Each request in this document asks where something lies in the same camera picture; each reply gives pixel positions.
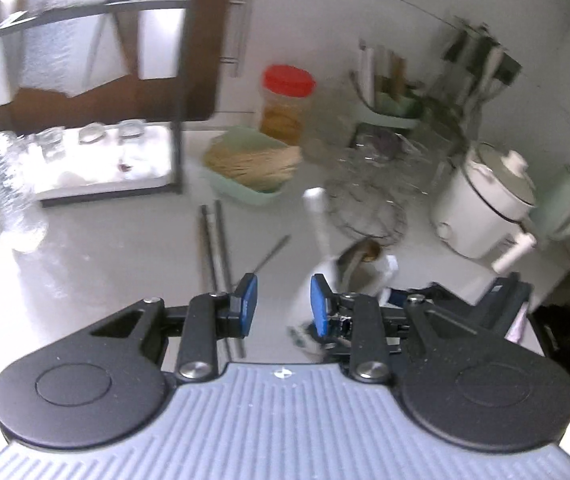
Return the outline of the upturned drinking glass left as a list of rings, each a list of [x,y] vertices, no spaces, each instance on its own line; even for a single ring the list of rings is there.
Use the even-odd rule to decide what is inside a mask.
[[[65,154],[64,127],[51,127],[35,135],[35,140],[45,160],[62,157]]]

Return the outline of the green basket of sticks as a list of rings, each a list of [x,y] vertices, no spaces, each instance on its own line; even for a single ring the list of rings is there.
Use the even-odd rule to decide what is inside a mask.
[[[236,126],[209,142],[201,163],[215,192],[262,207],[282,194],[301,160],[299,146]]]

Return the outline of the upturned drinking glass middle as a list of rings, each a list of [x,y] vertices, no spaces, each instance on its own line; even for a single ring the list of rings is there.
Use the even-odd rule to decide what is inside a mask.
[[[79,129],[80,148],[106,148],[108,143],[107,127],[102,122],[91,122]]]

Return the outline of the white electric cooker pot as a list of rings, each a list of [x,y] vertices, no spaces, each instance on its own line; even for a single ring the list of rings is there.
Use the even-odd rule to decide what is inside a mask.
[[[522,226],[535,206],[527,169],[526,159],[516,151],[472,144],[432,205],[430,220],[437,237],[472,260],[509,240],[509,248],[491,263],[495,273],[507,271],[536,244],[535,236]]]

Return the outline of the white ceramic soup spoon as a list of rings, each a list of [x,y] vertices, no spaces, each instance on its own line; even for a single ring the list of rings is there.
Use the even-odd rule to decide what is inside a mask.
[[[325,188],[316,186],[307,188],[302,195],[306,212],[310,220],[317,248],[324,260],[335,258],[329,236],[329,220],[327,215],[327,199]]]

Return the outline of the green chopstick holder caddy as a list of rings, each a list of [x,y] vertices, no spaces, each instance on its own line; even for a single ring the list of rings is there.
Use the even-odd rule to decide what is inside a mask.
[[[434,119],[476,139],[483,107],[521,70],[486,24],[458,22],[437,56],[414,72],[399,53],[360,42],[357,66],[349,73],[352,117],[358,126],[403,133]]]

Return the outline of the wooden cutting board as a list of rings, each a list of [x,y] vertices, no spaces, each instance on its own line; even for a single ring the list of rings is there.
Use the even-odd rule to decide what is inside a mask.
[[[18,0],[0,25],[0,131],[205,120],[230,0]]]

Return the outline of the red lid plastic jar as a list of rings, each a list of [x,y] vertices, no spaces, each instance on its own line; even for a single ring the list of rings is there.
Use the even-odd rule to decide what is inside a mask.
[[[302,68],[272,64],[261,76],[259,130],[288,145],[299,145],[307,107],[317,82]]]

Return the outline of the black dish rack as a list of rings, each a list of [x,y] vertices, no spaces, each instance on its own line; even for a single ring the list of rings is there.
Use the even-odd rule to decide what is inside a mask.
[[[156,192],[177,179],[189,0],[0,0],[0,132],[46,203]]]

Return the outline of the black chopstick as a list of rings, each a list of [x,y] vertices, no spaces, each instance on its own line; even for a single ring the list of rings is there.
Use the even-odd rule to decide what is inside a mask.
[[[234,360],[232,340],[235,341],[236,353],[240,359],[245,358],[246,352],[242,341],[238,339],[238,336],[241,335],[241,324],[239,324],[239,322],[241,322],[241,300],[233,295],[235,289],[232,283],[229,251],[227,250],[227,234],[225,234],[225,222],[221,200],[215,200],[215,238],[217,239],[219,249],[223,290],[231,296],[229,309],[231,313],[233,338],[224,339],[224,349],[225,352],[227,352],[227,360],[232,362]]]
[[[269,251],[268,253],[257,263],[257,266],[251,271],[252,274],[259,273],[284,247],[287,246],[291,236],[289,234],[284,235]]]

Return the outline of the upturned drinking glass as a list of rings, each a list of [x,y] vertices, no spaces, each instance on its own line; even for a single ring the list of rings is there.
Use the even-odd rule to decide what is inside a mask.
[[[102,122],[91,122],[79,129],[80,148],[106,148],[108,143],[107,127]]]
[[[125,119],[117,125],[119,146],[139,146],[145,142],[146,122],[142,119]]]
[[[51,127],[35,135],[35,140],[45,160],[62,157],[65,154],[64,127]]]

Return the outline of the white ceramic utensil jar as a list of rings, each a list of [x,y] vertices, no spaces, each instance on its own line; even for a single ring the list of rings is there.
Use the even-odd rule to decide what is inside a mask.
[[[317,264],[287,311],[286,333],[293,346],[311,361],[322,361],[331,344],[349,336],[351,328],[341,323],[350,318],[355,298],[369,296],[387,307],[398,271],[395,256],[369,257],[363,249]]]

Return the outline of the large steel spoon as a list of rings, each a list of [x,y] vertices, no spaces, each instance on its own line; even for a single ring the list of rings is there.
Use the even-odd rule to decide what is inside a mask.
[[[349,288],[351,276],[367,257],[369,250],[364,242],[358,242],[347,248],[336,260],[338,283],[343,290]]]

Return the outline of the upturned drinking glass right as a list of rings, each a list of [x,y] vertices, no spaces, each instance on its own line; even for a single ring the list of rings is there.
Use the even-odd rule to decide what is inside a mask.
[[[117,125],[119,146],[139,146],[145,142],[146,122],[142,119],[125,119]]]

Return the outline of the brown wooden chopstick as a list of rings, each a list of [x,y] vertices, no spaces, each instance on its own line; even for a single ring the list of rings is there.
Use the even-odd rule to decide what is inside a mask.
[[[207,205],[201,205],[200,211],[200,229],[203,235],[203,244],[205,251],[205,268],[207,272],[207,281],[211,292],[219,292],[219,281],[217,269],[215,268],[215,253],[213,252],[213,238],[211,235],[211,227],[209,222],[209,209]]]

